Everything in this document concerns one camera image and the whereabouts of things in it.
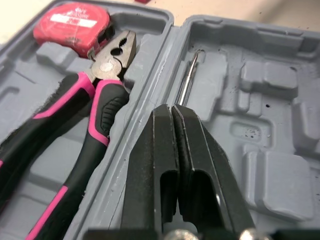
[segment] white label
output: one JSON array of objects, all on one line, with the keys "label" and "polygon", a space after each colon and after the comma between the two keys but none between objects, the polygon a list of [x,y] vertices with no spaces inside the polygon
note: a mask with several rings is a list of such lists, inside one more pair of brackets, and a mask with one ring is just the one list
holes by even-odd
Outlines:
[{"label": "white label", "polygon": [[80,26],[84,28],[92,28],[97,23],[97,21],[95,20],[83,19],[83,18],[74,17],[74,16],[66,16],[62,14],[53,14],[50,18],[50,21],[56,22],[56,23]]}]

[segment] gray plastic tool case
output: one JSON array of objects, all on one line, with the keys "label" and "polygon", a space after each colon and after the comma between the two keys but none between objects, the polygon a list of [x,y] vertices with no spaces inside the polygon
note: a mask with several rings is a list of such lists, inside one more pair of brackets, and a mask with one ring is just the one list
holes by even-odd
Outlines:
[{"label": "gray plastic tool case", "polygon": [[[64,239],[88,228],[117,228],[128,159],[154,107],[172,105],[188,61],[201,48],[187,107],[226,151],[261,231],[320,226],[320,33],[172,14],[144,6],[81,1],[107,8],[116,28],[137,33],[125,74],[129,103],[116,115],[110,145]],[[67,47],[36,44],[32,30],[56,0],[0,50],[0,142],[44,104],[62,78],[89,67]],[[80,152],[89,106],[25,172],[0,216],[0,240],[28,234]]]}]

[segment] black rubber grip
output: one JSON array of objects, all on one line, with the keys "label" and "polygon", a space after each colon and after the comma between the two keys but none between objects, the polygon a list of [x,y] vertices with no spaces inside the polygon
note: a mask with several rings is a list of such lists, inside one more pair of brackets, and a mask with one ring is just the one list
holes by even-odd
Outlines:
[{"label": "black rubber grip", "polygon": [[55,91],[54,94],[47,100],[43,105],[39,113],[42,113],[48,110],[54,103],[56,103],[66,92],[78,81],[78,74],[70,74],[66,76],[60,83],[59,88]]},{"label": "black rubber grip", "polygon": [[[74,76],[67,76],[63,81]],[[70,84],[62,84],[60,95],[68,91]],[[86,90],[79,88],[69,100],[49,117],[31,118],[13,132],[0,147],[0,210],[11,197],[24,171],[37,152],[57,129],[90,101]]]},{"label": "black rubber grip", "polygon": [[[85,195],[91,175],[105,156],[109,143],[108,136],[115,116],[128,100],[129,94],[122,85],[109,83],[108,80],[98,83],[93,99],[89,128],[81,152],[63,184],[63,187],[67,188],[67,192],[59,200],[44,225],[41,226],[36,240],[56,240],[62,238],[66,233]],[[99,134],[103,135],[106,142],[101,140]]]},{"label": "black rubber grip", "polygon": [[94,98],[98,99],[94,119],[95,129],[103,136],[108,137],[117,112],[129,101],[129,93],[120,84],[104,84],[101,81],[96,87]]},{"label": "black rubber grip", "polygon": [[107,146],[91,137],[87,132],[76,164],[63,184],[67,187],[67,191],[45,221],[35,240],[63,238],[79,209],[88,181],[103,159],[106,150]]}]

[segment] red tape measure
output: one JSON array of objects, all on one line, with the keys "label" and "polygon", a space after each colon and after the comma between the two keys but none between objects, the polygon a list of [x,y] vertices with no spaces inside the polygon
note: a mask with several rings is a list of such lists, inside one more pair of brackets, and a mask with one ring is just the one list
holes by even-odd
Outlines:
[{"label": "red tape measure", "polygon": [[68,3],[44,14],[33,29],[38,44],[54,42],[87,58],[103,48],[114,29],[106,9],[86,3]]}]

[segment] pink and black pliers handle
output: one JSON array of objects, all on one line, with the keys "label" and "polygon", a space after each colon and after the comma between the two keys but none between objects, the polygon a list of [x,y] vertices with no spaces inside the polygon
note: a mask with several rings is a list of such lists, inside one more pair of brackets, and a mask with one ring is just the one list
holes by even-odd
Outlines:
[{"label": "pink and black pliers handle", "polygon": [[88,181],[106,153],[115,116],[129,101],[129,93],[120,78],[135,53],[136,34],[123,31],[99,52],[89,71],[65,77],[39,113],[0,146],[0,207],[3,208],[45,140],[93,98],[88,130],[77,161],[26,240],[60,239],[68,229]]}]

